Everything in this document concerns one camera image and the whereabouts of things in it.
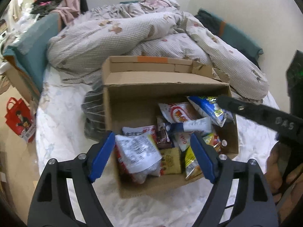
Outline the person right hand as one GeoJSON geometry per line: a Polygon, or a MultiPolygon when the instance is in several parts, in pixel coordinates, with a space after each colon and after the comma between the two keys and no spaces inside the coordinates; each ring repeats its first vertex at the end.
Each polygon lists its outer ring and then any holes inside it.
{"type": "Polygon", "coordinates": [[[290,172],[287,178],[283,180],[282,159],[280,157],[285,150],[280,142],[274,145],[266,161],[265,173],[275,203],[280,202],[283,196],[282,193],[279,193],[283,182],[293,187],[290,195],[287,196],[278,211],[281,222],[284,222],[291,215],[302,198],[302,164],[290,172]]]}

